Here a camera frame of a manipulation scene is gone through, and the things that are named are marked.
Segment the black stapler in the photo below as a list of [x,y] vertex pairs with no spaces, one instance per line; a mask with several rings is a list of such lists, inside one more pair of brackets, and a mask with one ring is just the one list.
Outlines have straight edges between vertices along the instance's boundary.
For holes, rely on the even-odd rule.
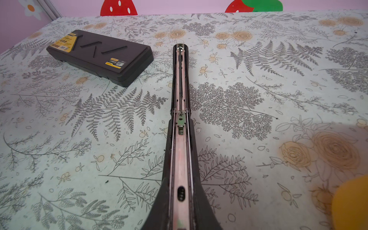
[[189,91],[189,49],[173,47],[171,119],[160,189],[143,230],[220,230],[201,185]]

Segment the black tool case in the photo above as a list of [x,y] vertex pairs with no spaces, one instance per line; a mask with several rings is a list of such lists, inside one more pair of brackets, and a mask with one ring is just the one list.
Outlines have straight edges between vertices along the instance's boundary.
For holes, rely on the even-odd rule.
[[153,62],[150,46],[74,30],[47,47],[55,59],[128,87]]

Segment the yellow plastic tray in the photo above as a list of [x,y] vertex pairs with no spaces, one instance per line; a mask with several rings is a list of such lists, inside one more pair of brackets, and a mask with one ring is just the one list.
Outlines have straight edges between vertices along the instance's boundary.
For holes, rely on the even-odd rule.
[[368,229],[368,176],[344,182],[332,201],[332,219],[336,230]]

